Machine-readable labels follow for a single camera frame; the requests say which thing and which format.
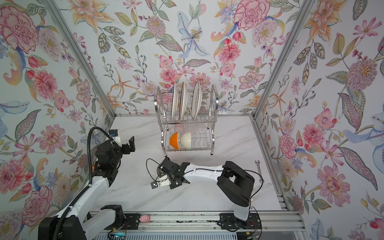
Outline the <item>pink floral patterned bowl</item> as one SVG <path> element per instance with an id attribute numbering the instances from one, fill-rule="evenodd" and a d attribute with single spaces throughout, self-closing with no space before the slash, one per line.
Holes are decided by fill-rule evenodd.
<path id="1" fill-rule="evenodd" d="M 165 181 L 167 180 L 169 177 L 168 173 L 165 172 L 162 167 L 157 167 L 157 178 L 156 178 L 156 181 L 158 182 L 162 182 L 162 181 Z"/>

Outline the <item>orange white bowl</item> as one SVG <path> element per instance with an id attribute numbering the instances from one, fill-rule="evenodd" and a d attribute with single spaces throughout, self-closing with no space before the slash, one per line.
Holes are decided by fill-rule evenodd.
<path id="1" fill-rule="evenodd" d="M 179 145 L 179 133 L 176 132 L 174 133 L 171 137 L 170 137 L 170 146 L 175 149 L 175 150 L 179 150 L 180 149 L 180 145 Z"/>

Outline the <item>cream white bowl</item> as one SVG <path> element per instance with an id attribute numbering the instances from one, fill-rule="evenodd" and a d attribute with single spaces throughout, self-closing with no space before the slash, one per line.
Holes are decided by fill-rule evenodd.
<path id="1" fill-rule="evenodd" d="M 192 133 L 186 132 L 182 135 L 180 135 L 179 139 L 179 146 L 181 146 L 183 149 L 190 150 L 192 147 Z"/>

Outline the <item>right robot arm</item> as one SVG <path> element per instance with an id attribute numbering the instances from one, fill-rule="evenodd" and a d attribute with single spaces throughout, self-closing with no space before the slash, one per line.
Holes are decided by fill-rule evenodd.
<path id="1" fill-rule="evenodd" d="M 152 189 L 159 187 L 177 188 L 182 184 L 214 183 L 234 203 L 234 217 L 246 222 L 249 218 L 252 191 L 255 179 L 247 171 L 231 161 L 222 166 L 205 167 L 191 163 L 172 162 L 166 157 L 157 167 L 160 174 L 152 183 Z"/>

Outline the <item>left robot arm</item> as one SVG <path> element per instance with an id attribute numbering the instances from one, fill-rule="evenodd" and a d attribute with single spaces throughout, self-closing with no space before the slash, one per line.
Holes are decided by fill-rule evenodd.
<path id="1" fill-rule="evenodd" d="M 38 228 L 38 239 L 92 240 L 104 229 L 117 230 L 126 225 L 128 220 L 120 205 L 106 205 L 90 219 L 87 216 L 92 206 L 116 179 L 122 156 L 135 150 L 134 137 L 127 144 L 120 144 L 113 137 L 99 145 L 96 151 L 98 166 L 93 168 L 92 182 L 54 217 L 42 220 Z"/>

